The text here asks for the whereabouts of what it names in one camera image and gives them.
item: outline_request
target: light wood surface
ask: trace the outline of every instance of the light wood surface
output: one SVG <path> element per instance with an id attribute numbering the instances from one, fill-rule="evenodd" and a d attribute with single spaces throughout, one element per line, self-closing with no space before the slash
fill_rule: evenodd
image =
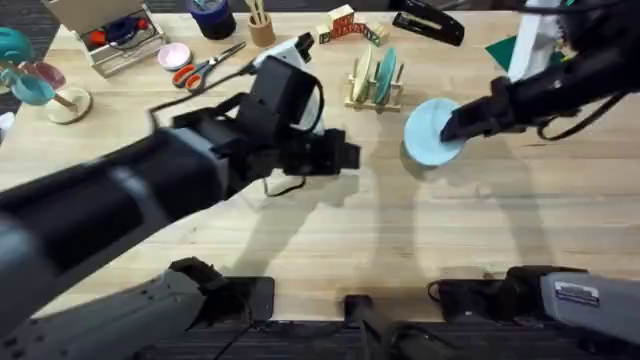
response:
<path id="1" fill-rule="evenodd" d="M 640 278 L 640 103 L 631 96 L 602 121 L 571 139 L 544 144 L 535 134 L 474 139 L 450 164 L 425 171 L 402 151 L 411 110 L 434 97 L 459 103 L 489 91 L 503 74 L 484 47 L 513 35 L 519 16 L 454 13 L 466 27 L 460 48 L 390 27 L 379 59 L 395 46 L 404 71 L 402 113 L 377 115 L 343 106 L 353 60 L 368 42 L 349 35 L 316 45 L 310 67 L 327 94 L 326 125 L 345 129 L 362 146 L 362 168 L 312 179 L 302 191 L 267 199 L 253 184 L 230 201 L 170 226 L 71 289 L 47 310 L 115 292 L 188 256 L 227 275 L 269 275 L 277 282 L 277 319 L 334 319 L 348 293 L 368 293 L 389 315 L 439 319 L 424 286 L 442 277 L 500 276 L 516 264 L 562 264 Z M 310 31 L 325 14 L 273 14 L 278 41 Z M 368 14 L 390 23 L 393 14 Z M 246 15 L 221 42 L 203 38 L 189 15 L 158 15 L 173 41 L 187 43 L 201 61 L 248 40 Z M 247 49 L 210 80 L 256 56 Z M 0 148 L 0 187 L 7 188 L 86 161 L 149 132 L 145 110 L 184 95 L 154 59 L 109 79 L 96 74 L 65 30 L 47 61 L 70 83 L 94 96 L 80 123 L 47 122 L 40 108 L 23 106 Z M 172 113 L 213 105 L 251 79 L 214 89 Z M 297 179 L 274 175 L 272 187 Z"/>

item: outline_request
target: pen holder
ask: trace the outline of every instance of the pen holder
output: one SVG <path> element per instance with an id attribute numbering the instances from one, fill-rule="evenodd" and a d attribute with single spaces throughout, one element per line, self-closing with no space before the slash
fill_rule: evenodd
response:
<path id="1" fill-rule="evenodd" d="M 203 0 L 203 5 L 199 5 L 194 0 L 186 0 L 186 3 L 187 10 L 207 39 L 222 40 L 236 30 L 236 20 L 233 18 L 227 0 Z"/>
<path id="2" fill-rule="evenodd" d="M 263 24 L 256 24 L 256 19 L 253 18 L 253 15 L 249 16 L 251 40 L 258 47 L 267 47 L 276 42 L 276 34 L 273 32 L 271 16 L 267 13 L 263 14 L 265 16 L 265 22 Z"/>

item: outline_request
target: plate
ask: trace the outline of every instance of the plate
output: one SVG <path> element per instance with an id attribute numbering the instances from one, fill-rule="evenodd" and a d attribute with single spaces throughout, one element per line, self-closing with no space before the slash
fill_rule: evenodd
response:
<path id="1" fill-rule="evenodd" d="M 191 50 L 183 43 L 167 44 L 158 51 L 157 60 L 165 70 L 180 70 L 191 61 Z"/>
<path id="2" fill-rule="evenodd" d="M 393 80 L 393 73 L 396 71 L 396 49 L 391 48 L 387 50 L 384 55 L 382 64 L 380 64 L 380 70 L 378 70 L 378 77 L 376 82 L 378 87 L 376 90 L 375 103 L 381 104 L 384 98 L 391 90 L 391 80 Z"/>
<path id="3" fill-rule="evenodd" d="M 373 56 L 373 48 L 371 45 L 367 46 L 367 50 L 364 51 L 360 59 L 358 60 L 358 68 L 356 69 L 356 78 L 353 85 L 353 93 L 351 98 L 356 101 L 362 91 L 364 91 L 365 84 L 369 80 L 369 67 L 371 67 L 371 57 Z"/>
<path id="4" fill-rule="evenodd" d="M 460 153 L 464 140 L 440 141 L 440 132 L 458 107 L 452 100 L 437 98 L 422 103 L 411 113 L 404 127 L 404 146 L 415 161 L 439 166 Z"/>

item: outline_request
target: scissors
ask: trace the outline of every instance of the scissors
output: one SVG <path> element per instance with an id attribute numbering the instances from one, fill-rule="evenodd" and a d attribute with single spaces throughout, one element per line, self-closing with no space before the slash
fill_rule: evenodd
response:
<path id="1" fill-rule="evenodd" d="M 177 88 L 187 88 L 191 93 L 202 91 L 205 85 L 205 78 L 211 70 L 228 57 L 244 49 L 245 46 L 247 46 L 247 42 L 243 41 L 207 61 L 197 65 L 189 64 L 183 67 L 173 76 L 173 85 Z"/>

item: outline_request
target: green object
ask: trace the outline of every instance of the green object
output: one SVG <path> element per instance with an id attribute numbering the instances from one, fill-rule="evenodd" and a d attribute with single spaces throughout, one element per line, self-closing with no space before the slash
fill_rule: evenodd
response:
<path id="1" fill-rule="evenodd" d="M 501 68 L 505 71 L 509 71 L 509 65 L 511 65 L 511 57 L 513 56 L 513 48 L 516 46 L 517 36 L 512 36 L 504 40 L 500 40 L 497 43 L 491 44 L 485 48 L 487 52 L 498 62 Z M 554 51 L 551 54 L 550 64 L 559 64 L 564 59 L 564 54 L 561 51 Z"/>
<path id="2" fill-rule="evenodd" d="M 378 78 L 376 82 L 378 83 L 378 87 L 376 90 L 376 104 L 382 104 L 384 98 L 387 96 L 389 91 L 391 90 L 391 81 L 393 80 L 393 73 L 396 71 L 396 49 L 390 48 L 387 50 L 387 53 L 380 64 L 380 69 L 378 70 Z"/>

